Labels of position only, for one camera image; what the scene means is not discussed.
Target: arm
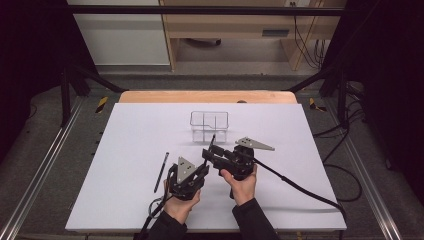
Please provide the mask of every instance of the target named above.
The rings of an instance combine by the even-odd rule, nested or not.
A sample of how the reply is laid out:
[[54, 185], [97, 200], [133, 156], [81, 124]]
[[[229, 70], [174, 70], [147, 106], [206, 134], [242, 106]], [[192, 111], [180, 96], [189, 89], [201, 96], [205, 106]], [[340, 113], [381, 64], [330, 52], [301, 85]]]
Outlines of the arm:
[[278, 235], [255, 198], [256, 173], [257, 165], [255, 164], [253, 172], [247, 178], [237, 181], [227, 170], [221, 170], [221, 175], [233, 190], [234, 200], [237, 204], [233, 208], [233, 215], [240, 227], [243, 239], [277, 240], [279, 239]]
[[193, 208], [200, 201], [200, 190], [192, 200], [181, 201], [171, 197], [166, 201], [163, 212], [149, 231], [149, 240], [180, 240], [187, 232], [185, 221]]

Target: human hand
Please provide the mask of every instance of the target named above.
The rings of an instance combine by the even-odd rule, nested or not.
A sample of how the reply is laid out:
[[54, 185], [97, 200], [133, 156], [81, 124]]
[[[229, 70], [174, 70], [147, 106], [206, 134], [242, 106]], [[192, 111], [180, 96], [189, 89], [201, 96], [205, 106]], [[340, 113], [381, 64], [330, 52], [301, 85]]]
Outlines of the human hand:
[[200, 189], [197, 190], [196, 194], [193, 196], [193, 199], [188, 201], [182, 201], [176, 197], [171, 197], [168, 201], [165, 202], [163, 210], [168, 213], [169, 216], [177, 220], [180, 224], [184, 224], [191, 209], [198, 202], [200, 202]]
[[221, 175], [224, 177], [225, 181], [230, 184], [231, 189], [233, 190], [234, 200], [236, 201], [237, 206], [240, 206], [255, 197], [257, 169], [258, 166], [254, 164], [253, 172], [242, 181], [235, 180], [230, 172], [225, 169], [221, 169]]

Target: metal frame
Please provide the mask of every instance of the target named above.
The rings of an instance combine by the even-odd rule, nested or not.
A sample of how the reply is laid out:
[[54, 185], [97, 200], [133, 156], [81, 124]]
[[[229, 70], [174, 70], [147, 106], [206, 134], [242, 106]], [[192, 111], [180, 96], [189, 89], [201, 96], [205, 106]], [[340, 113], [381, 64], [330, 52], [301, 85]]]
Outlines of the metal frame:
[[38, 193], [46, 180], [51, 167], [53, 166], [59, 152], [71, 131], [75, 120], [81, 110], [81, 107], [85, 99], [83, 97], [77, 97], [76, 102], [73, 106], [73, 114], [70, 116], [68, 123], [60, 128], [56, 138], [50, 146], [47, 154], [44, 156], [43, 161], [40, 164], [37, 172], [35, 173], [31, 183], [25, 191], [23, 197], [19, 201], [18, 206], [15, 208], [12, 216], [9, 218], [7, 223], [4, 225], [0, 232], [0, 240], [13, 240], [19, 232], [26, 216], [28, 215]]
[[344, 8], [304, 7], [231, 7], [231, 6], [116, 6], [69, 5], [43, 6], [52, 11], [74, 14], [200, 14], [200, 15], [281, 15], [281, 16], [344, 16], [356, 15], [359, 10]]

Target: aluminum rail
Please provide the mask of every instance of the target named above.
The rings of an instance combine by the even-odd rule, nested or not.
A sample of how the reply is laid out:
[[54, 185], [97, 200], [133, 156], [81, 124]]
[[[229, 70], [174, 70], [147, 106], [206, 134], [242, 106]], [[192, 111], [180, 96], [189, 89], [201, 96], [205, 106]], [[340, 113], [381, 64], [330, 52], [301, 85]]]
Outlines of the aluminum rail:
[[[338, 123], [336, 107], [334, 106], [333, 102], [327, 99], [324, 99], [324, 102], [328, 107], [334, 122]], [[377, 189], [377, 186], [368, 173], [358, 151], [355, 148], [355, 145], [353, 144], [352, 139], [349, 136], [347, 136], [345, 139], [345, 150], [346, 154], [349, 156], [352, 167], [355, 170], [355, 173], [363, 187], [365, 196], [367, 197], [368, 203], [374, 212], [374, 216], [380, 225], [384, 237], [387, 240], [401, 240], [402, 236], [396, 226], [396, 223], [394, 222], [389, 209], [387, 208]]]
[[67, 125], [60, 128], [55, 140], [53, 141], [52, 145], [47, 151], [47, 154], [41, 162], [34, 178], [25, 191], [24, 196], [21, 198], [12, 216], [1, 230], [0, 240], [13, 240], [17, 236], [19, 229], [21, 228], [27, 214], [29, 213], [35, 199], [37, 198], [37, 195], [40, 192], [41, 187], [43, 186], [43, 183], [50, 172], [50, 169], [52, 168], [57, 156], [59, 155], [59, 152], [66, 138], [68, 137], [68, 134], [71, 131], [79, 112], [81, 111], [83, 103], [84, 98], [77, 97], [72, 109], [73, 114], [71, 118], [69, 119]]

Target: black sleeve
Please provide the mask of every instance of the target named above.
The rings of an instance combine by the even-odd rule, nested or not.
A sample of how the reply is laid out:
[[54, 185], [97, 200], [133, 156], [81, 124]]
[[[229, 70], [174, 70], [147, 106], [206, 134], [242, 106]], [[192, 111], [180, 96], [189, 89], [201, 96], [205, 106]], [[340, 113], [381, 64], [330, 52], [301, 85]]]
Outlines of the black sleeve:
[[278, 240], [279, 237], [256, 199], [233, 208], [243, 240]]
[[149, 231], [149, 240], [180, 240], [187, 232], [187, 225], [181, 225], [177, 220], [163, 211]]

